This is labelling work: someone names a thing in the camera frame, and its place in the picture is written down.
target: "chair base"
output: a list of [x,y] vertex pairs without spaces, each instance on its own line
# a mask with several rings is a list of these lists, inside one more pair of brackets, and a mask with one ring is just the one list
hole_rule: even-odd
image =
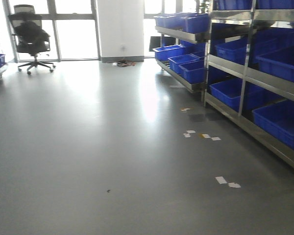
[[40,65],[40,66],[44,66],[44,67],[49,68],[49,71],[50,71],[50,72],[53,72],[53,69],[55,68],[54,63],[52,63],[52,62],[46,62],[46,61],[38,61],[38,60],[37,60],[37,55],[34,55],[34,58],[35,58],[34,61],[29,62],[29,63],[26,63],[26,64],[24,64],[24,65],[20,65],[20,66],[18,66],[19,71],[22,71],[21,67],[29,66],[29,67],[27,68],[27,74],[30,75],[30,74],[31,74],[31,71],[29,71],[29,70],[30,70],[32,67],[36,67],[36,68],[37,68],[37,67]]

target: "epoxy floor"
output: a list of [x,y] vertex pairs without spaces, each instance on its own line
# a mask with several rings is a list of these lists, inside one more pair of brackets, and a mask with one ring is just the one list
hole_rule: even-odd
[[15,66],[0,80],[0,235],[294,235],[294,171],[153,59]]

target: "black office chair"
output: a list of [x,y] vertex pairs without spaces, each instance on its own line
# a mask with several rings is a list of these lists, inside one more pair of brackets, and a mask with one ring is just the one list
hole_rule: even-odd
[[21,67],[29,66],[27,74],[30,75],[31,72],[29,70],[40,65],[49,68],[49,71],[53,72],[55,65],[52,62],[37,60],[38,53],[50,51],[50,36],[42,29],[42,16],[33,14],[33,7],[30,7],[30,5],[17,5],[14,9],[16,14],[9,15],[8,17],[15,32],[13,35],[19,39],[16,51],[19,53],[29,53],[34,57],[34,61],[18,66],[19,71],[22,71]]

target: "white paper piece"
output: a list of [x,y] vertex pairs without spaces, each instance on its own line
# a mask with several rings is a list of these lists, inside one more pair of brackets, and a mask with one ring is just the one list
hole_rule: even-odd
[[202,134],[202,136],[203,136],[205,139],[209,139],[209,138],[211,138],[208,134]]
[[236,183],[229,183],[229,187],[230,188],[241,188],[241,186],[239,184],[236,184]]
[[223,176],[218,176],[216,177],[216,180],[218,181],[219,184],[227,184],[227,181],[223,178]]
[[211,138],[213,141],[220,141],[221,139],[219,137],[212,137]]

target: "chair backrest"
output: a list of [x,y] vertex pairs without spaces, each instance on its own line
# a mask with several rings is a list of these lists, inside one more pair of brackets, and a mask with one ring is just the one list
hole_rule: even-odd
[[20,5],[14,6],[14,14],[24,13],[24,12],[35,14],[35,8],[33,5],[26,5],[26,4],[20,4]]
[[31,13],[17,13],[9,15],[9,20],[17,36],[28,43],[33,42],[42,30],[42,16]]

